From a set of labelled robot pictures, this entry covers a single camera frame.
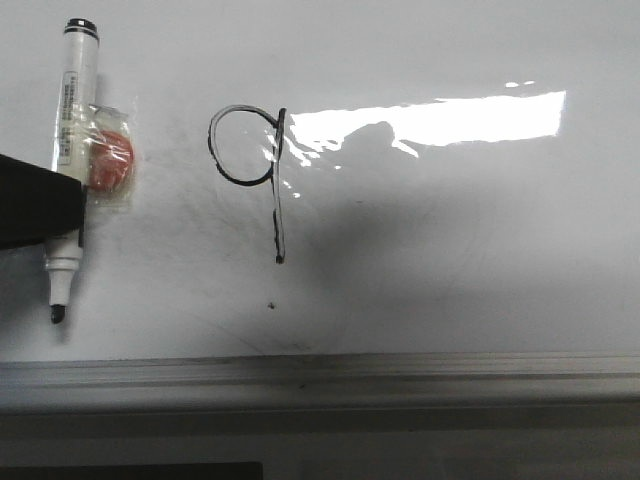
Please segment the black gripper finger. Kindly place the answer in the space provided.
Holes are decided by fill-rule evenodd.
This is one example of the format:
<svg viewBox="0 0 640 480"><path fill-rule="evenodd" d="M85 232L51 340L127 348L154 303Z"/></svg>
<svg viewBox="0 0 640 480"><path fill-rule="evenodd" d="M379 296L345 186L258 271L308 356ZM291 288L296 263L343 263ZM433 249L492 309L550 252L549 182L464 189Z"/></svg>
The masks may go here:
<svg viewBox="0 0 640 480"><path fill-rule="evenodd" d="M1 248L37 245L83 226L77 179L1 157Z"/></svg>

